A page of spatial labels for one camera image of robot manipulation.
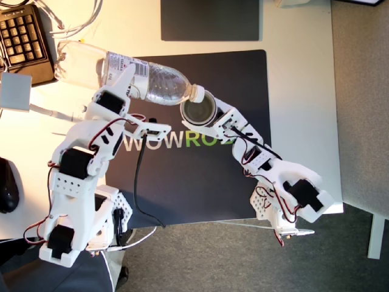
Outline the gripper with servo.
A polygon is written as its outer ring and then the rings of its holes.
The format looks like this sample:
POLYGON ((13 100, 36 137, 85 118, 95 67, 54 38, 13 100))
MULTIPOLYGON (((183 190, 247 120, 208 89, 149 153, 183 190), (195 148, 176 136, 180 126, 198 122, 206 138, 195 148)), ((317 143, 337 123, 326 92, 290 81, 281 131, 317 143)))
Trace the gripper with servo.
POLYGON ((135 64, 129 65, 113 85, 104 85, 94 94, 86 109, 87 126, 104 128, 109 123, 114 128, 125 126, 131 104, 129 87, 135 70, 135 64))
MULTIPOLYGON (((231 117, 233 115, 234 107, 232 105, 229 105, 216 97, 213 99, 215 101, 214 118, 222 118, 223 116, 231 117)), ((193 125, 185 120, 182 121, 182 124, 191 131, 209 137, 219 137, 215 127, 193 125)), ((240 132, 245 134, 248 138, 253 139, 257 144, 264 146, 263 138, 250 124, 245 126, 240 132)), ((237 138, 232 151, 234 158, 244 166, 262 166, 269 160, 269 153, 266 150, 263 150, 260 146, 248 141, 246 138, 237 138)))

